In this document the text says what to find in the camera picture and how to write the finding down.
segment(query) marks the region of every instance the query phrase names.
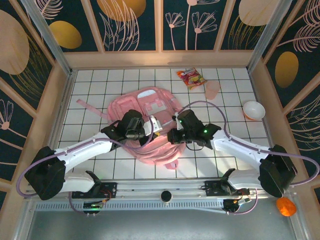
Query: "gray floor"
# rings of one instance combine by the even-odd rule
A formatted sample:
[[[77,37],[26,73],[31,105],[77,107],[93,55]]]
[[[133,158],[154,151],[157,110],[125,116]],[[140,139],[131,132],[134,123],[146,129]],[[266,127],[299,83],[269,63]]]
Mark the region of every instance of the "gray floor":
[[[28,240],[294,240],[290,219],[275,199],[262,199],[249,214],[198,210],[36,212]]]

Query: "pink cup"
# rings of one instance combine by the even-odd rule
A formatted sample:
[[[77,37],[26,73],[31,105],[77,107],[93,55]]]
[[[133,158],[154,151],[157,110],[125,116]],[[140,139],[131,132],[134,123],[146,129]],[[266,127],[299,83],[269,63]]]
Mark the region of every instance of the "pink cup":
[[[208,100],[214,99],[220,90],[219,81],[209,80],[205,85],[205,98]]]

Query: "white tile floor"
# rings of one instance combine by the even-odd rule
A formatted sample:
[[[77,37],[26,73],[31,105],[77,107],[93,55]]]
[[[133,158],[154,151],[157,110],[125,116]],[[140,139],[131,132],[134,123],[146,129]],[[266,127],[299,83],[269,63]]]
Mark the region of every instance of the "white tile floor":
[[[218,80],[221,90],[210,102],[222,108],[232,135],[249,142],[269,146],[262,121],[249,121],[243,116],[245,102],[256,100],[245,68],[197,68],[205,79]],[[156,86],[171,91],[185,106],[196,100],[205,100],[205,86],[191,91],[179,79],[177,69],[110,69],[78,71],[68,106],[59,147],[67,147],[95,135],[106,126],[106,120],[83,109],[76,103],[82,99],[104,113],[109,103],[131,91]],[[214,107],[196,104],[191,108],[204,123],[223,126],[223,118]],[[147,165],[134,159],[124,149],[98,155],[74,168],[74,172],[93,171],[100,179],[163,179],[221,177],[229,168],[240,170],[251,166],[224,152],[186,149],[179,159],[177,170],[164,166]]]

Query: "snack bag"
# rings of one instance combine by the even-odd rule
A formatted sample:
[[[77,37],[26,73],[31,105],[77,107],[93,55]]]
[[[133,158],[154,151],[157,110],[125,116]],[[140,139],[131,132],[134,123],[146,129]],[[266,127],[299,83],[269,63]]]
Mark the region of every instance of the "snack bag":
[[[198,71],[194,67],[186,71],[177,71],[176,74],[183,80],[189,90],[205,84],[205,82],[207,81],[198,73]]]

